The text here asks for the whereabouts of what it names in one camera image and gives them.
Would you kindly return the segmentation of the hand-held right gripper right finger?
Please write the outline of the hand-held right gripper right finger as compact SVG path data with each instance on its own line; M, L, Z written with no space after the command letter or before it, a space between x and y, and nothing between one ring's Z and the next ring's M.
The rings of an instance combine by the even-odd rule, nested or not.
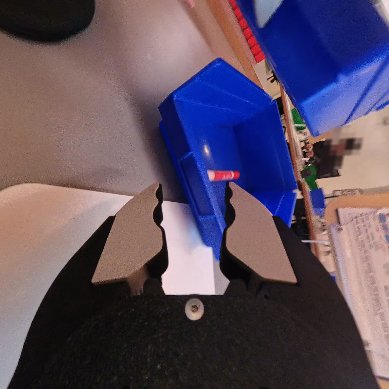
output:
M298 280L272 213L233 182L226 183L220 270L228 280L296 285Z

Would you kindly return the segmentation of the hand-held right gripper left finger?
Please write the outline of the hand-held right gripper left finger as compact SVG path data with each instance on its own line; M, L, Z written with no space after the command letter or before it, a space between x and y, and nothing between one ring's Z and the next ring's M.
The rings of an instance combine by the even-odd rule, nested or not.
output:
M91 282L161 287L168 267L162 185L154 183L117 212Z

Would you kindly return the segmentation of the red dry-erase marker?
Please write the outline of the red dry-erase marker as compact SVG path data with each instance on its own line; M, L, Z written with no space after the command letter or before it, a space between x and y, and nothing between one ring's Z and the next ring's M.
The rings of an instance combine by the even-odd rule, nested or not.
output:
M240 178L239 171L233 170L207 170L210 182L233 181Z

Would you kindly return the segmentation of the white whiteboard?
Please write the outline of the white whiteboard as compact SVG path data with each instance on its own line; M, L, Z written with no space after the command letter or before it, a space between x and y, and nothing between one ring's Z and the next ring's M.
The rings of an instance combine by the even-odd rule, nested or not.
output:
M77 250L132 197L37 183L1 191L0 386L7 388L36 311ZM228 280L188 204L162 204L168 294L222 294Z

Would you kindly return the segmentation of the blue plastic bin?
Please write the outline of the blue plastic bin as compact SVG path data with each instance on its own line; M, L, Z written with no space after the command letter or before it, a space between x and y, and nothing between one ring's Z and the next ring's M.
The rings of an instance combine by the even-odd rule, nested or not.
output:
M313 136L388 105L388 24L371 1L285 0L264 27L254 1L237 4Z
M159 105L159 124L204 244L219 260L226 182L207 171L237 171L234 182L291 225L298 185L276 101L216 59Z

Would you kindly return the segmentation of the printed instruction sheet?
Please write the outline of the printed instruction sheet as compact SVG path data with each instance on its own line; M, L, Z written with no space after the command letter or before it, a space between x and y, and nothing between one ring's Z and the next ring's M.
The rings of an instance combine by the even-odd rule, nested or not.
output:
M388 208L337 209L329 227L338 279L374 374L388 377L389 212Z

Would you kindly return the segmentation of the red plastic bin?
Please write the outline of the red plastic bin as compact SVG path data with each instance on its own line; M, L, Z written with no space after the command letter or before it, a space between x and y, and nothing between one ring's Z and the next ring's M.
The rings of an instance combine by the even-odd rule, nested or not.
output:
M241 28L241 31L243 35L246 38L246 42L250 48L250 51L252 55L254 56L254 59L256 63L261 63L265 60L265 55L263 51L261 50L253 32L251 31L246 19L244 18L240 8L238 7L238 4L235 0L229 0L230 6L234 12L234 15L237 19L237 22Z

